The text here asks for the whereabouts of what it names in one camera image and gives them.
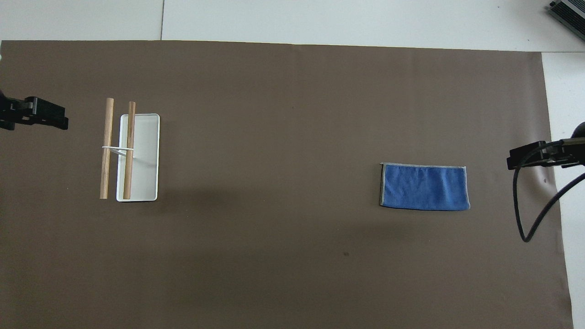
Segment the wooden rod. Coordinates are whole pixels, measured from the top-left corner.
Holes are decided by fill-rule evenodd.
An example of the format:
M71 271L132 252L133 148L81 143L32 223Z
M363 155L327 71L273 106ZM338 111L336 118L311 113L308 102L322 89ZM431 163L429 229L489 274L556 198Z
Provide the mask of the wooden rod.
M106 98L106 122L104 125L104 146L112 144L113 98ZM102 181L99 185L99 198L108 198L109 149L102 149Z
M134 148L134 116L136 115L136 103L128 102L128 138L126 147ZM134 150L126 151L126 169L124 174L124 199L130 199L130 190L132 188L132 160L134 158Z

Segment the blue towel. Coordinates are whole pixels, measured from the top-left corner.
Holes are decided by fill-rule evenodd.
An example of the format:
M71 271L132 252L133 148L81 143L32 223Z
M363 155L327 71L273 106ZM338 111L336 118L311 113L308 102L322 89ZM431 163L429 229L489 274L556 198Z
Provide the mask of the blue towel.
M416 210L467 210L465 167L381 163L380 205Z

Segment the black grille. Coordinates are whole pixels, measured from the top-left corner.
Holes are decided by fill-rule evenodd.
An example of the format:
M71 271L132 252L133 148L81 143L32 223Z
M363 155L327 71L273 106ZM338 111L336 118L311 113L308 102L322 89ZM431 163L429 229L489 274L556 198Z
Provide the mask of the black grille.
M571 27L585 35L585 19L572 10L569 6L565 5L563 2L560 2L552 7L551 10Z
M569 0L571 4L575 7L581 9L582 12L585 12L585 1L583 0Z

